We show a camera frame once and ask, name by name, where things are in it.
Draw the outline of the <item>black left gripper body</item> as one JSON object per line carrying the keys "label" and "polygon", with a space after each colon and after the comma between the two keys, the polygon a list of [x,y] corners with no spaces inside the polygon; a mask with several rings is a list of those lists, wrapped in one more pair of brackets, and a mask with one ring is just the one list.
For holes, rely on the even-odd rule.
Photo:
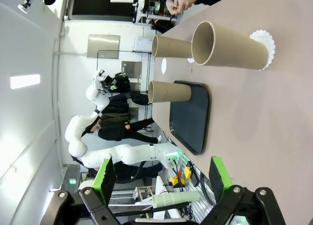
{"label": "black left gripper body", "polygon": [[116,81],[114,78],[111,78],[109,75],[102,81],[102,87],[105,90],[111,91],[110,87],[115,85]]}

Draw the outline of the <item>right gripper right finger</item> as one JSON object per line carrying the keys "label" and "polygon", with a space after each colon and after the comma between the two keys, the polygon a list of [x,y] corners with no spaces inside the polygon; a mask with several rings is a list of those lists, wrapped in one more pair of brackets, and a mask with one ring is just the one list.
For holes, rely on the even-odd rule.
{"label": "right gripper right finger", "polygon": [[221,157],[211,157],[209,180],[216,205],[201,222],[202,225],[225,225],[236,216],[245,217],[250,225],[286,223],[273,191],[259,187],[252,192],[233,184]]}

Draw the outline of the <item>person's right hand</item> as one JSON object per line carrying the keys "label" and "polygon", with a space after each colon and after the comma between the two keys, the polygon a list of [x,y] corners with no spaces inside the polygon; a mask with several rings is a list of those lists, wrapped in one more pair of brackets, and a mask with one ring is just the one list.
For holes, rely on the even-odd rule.
{"label": "person's right hand", "polygon": [[172,16],[177,16],[180,14],[178,7],[174,3],[174,0],[167,0],[166,7]]}

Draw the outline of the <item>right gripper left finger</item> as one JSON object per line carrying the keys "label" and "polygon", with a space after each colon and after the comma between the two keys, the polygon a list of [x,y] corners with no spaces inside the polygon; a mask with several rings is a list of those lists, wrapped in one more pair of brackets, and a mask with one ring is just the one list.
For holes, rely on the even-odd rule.
{"label": "right gripper left finger", "polygon": [[51,225],[75,225],[80,219],[91,219],[95,225],[118,225],[120,222],[109,209],[116,181],[112,159],[105,159],[92,186],[74,194],[66,190],[53,192],[50,201]]}

